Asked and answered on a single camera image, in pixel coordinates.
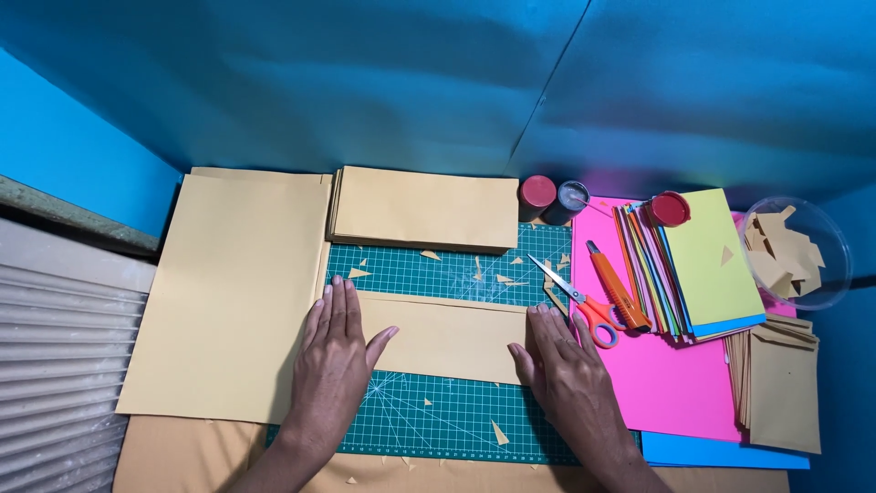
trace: red lid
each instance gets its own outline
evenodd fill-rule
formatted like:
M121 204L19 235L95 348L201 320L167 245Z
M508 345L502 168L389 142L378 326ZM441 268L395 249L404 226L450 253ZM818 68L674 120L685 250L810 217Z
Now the red lid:
M520 199L533 207L548 207L555 198L556 185L546 176L530 176L520 186Z
M658 223L678 226L690 219L690 204L681 194L665 191L651 199L651 212Z

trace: pink cardstock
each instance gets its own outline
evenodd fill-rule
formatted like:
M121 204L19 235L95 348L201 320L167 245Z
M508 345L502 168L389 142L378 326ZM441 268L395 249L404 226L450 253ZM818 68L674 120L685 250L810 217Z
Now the pink cardstock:
M629 202L599 196L590 198L590 203L597 207L599 203L615 206ZM614 221L589 208L584 208L572 221L571 267L575 288L600 303L609 303L590 261L585 244L588 239L605 254L627 292L632 294ZM767 306L767 310L796 316L796 311L786 305ZM622 332L618 336L620 341L614 348L598 351L611 375L627 428L705 439L742 440L734 423L730 367L724 359L721 339L691 346L675 344L668 336L656 334Z

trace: plastic bowl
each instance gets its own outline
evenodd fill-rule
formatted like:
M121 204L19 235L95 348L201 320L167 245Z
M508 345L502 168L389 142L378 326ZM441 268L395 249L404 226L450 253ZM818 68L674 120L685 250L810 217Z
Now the plastic bowl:
M796 232L809 236L809 240L818 245L824 259L824 267L820 268L822 287L804 295L785 299L773 293L758 277L748 260L748 249L745 247L745 225L753 213L782 212L789 205L796 211L785 220L785 226ZM771 196L752 206L736 224L742 251L745 252L745 263L752 272L758 284L761 295L766 295L777 303L793 306L798 310L823 310L837 304L845 296L851 284L851 254L845 236L839 231L837 224L827 214L814 204L792 196Z

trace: white corrugated panel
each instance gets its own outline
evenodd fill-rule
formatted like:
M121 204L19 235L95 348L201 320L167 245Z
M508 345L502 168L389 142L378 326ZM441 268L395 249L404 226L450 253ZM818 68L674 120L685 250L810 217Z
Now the white corrugated panel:
M110 491L154 274L0 219L0 493Z

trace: orange scissors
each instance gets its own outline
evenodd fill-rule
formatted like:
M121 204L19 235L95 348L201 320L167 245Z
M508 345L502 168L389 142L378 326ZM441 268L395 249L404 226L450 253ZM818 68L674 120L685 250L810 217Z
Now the orange scissors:
M620 324L616 319L617 315L614 311L615 305L601 304L592 297L581 294L577 289L573 288L571 284L563 281L562 277L556 274L553 270L535 260L535 257L529 254L527 254L527 256L529 257L529 260L535 262L535 265L539 266L545 274L550 275L550 278L554 280L554 283L556 283L560 289L565 291L570 299L575 300L575 303L578 305L578 310L584 314L584 318L587 320L587 328L590 329L590 336L593 338L593 342L603 349L611 349L615 347L618 344L618 331L626 330L626 325ZM604 341L600 339L597 329L603 329L608 332L611 336L611 340Z

